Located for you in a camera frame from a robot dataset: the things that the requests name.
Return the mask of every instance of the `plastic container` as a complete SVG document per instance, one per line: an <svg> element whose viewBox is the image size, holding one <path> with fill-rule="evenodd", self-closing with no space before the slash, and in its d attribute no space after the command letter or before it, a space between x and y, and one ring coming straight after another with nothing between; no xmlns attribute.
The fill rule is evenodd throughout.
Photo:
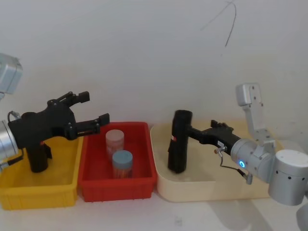
<svg viewBox="0 0 308 231"><path fill-rule="evenodd" d="M104 141L106 132L112 129L125 134L124 149L133 155L132 178L113 178ZM100 134L85 137L78 182L86 202L150 198L156 184L156 171L148 125L110 123L101 127Z"/></svg>
<svg viewBox="0 0 308 231"><path fill-rule="evenodd" d="M73 206L77 199L82 142L83 138L74 141L62 137L47 140L52 160L48 160L48 168L43 172L33 173L27 156L4 169L0 175L2 208L12 210Z"/></svg>
<svg viewBox="0 0 308 231"><path fill-rule="evenodd" d="M112 155L116 151L124 148L124 132L121 130L110 130L106 133L106 149L109 159L112 160Z"/></svg>
<svg viewBox="0 0 308 231"><path fill-rule="evenodd" d="M122 150L114 153L112 168L114 178L131 178L133 167L133 155L129 151Z"/></svg>

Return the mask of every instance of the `blue lid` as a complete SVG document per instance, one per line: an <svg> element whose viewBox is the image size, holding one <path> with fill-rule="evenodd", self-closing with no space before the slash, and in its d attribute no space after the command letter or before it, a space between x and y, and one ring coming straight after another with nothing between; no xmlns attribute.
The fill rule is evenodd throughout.
<svg viewBox="0 0 308 231"><path fill-rule="evenodd" d="M112 165L118 169L128 169L133 165L133 155L126 150L117 151L112 155Z"/></svg>

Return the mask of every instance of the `blue led light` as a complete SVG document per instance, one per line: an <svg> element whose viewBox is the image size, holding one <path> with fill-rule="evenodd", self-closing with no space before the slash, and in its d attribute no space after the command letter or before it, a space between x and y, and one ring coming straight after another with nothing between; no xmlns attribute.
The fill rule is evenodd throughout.
<svg viewBox="0 0 308 231"><path fill-rule="evenodd" d="M239 162L239 165L240 165L242 168L245 168L245 164L244 164L243 161L240 161L240 162Z"/></svg>

